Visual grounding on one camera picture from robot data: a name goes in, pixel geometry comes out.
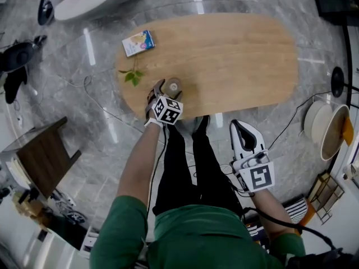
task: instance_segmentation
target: oval tabletop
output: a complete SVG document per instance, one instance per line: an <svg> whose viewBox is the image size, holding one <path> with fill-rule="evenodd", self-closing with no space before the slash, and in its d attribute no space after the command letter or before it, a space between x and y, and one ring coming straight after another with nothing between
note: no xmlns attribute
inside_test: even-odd
<svg viewBox="0 0 359 269"><path fill-rule="evenodd" d="M158 80L182 82L182 118L276 104L297 85L296 46L277 20L255 14L216 13L154 21L155 47L127 58L121 45L117 76L128 106L144 118L147 96ZM134 87L119 70L144 75Z"/></svg>

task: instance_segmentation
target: black pants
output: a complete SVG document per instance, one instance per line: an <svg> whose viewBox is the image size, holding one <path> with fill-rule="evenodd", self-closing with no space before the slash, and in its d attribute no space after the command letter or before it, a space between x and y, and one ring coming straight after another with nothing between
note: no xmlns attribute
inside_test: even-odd
<svg viewBox="0 0 359 269"><path fill-rule="evenodd" d="M174 126L168 129L164 173L153 213L159 215L181 206L202 204L227 208L241 216L242 207L231 181L220 169L206 130L198 130L192 135L197 175L197 185L193 185L186 161L185 140Z"/></svg>

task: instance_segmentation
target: green shirt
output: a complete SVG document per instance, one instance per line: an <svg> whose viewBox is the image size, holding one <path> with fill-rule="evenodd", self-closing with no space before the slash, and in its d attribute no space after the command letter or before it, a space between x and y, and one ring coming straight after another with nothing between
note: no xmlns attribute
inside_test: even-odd
<svg viewBox="0 0 359 269"><path fill-rule="evenodd" d="M117 197L91 251L91 269L130 268L147 234L146 206ZM239 217L220 207L189 205L157 216L155 242L148 247L152 268L284 268L277 257L304 256L301 237L283 234L270 254L254 243Z"/></svg>

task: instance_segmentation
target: plant sprig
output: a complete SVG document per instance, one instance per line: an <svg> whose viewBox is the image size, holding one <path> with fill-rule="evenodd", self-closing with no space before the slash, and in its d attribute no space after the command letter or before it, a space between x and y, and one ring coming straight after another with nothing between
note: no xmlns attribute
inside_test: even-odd
<svg viewBox="0 0 359 269"><path fill-rule="evenodd" d="M137 60L137 55L135 56L135 61L134 61L134 66L132 69L128 70L128 71L121 71L119 70L120 73L122 74L126 74L125 76L125 82L128 81L132 81L132 84L136 87L140 80L141 77L144 75L142 72L140 72L139 70L136 70L136 60Z"/></svg>

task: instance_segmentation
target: green leaf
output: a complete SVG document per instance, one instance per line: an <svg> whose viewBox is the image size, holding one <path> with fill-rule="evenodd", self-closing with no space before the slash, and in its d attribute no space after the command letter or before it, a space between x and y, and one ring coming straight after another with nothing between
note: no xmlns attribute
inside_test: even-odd
<svg viewBox="0 0 359 269"><path fill-rule="evenodd" d="M136 71L136 76L137 76L138 78L142 77L143 75L144 75L144 74L143 74L142 72Z"/></svg>
<svg viewBox="0 0 359 269"><path fill-rule="evenodd" d="M125 82L129 81L129 80L133 80L135 78L135 74L130 72L126 75L125 77Z"/></svg>
<svg viewBox="0 0 359 269"><path fill-rule="evenodd" d="M140 82L140 78L138 78L136 76L132 79L132 83L134 86L137 86L139 84L139 82Z"/></svg>

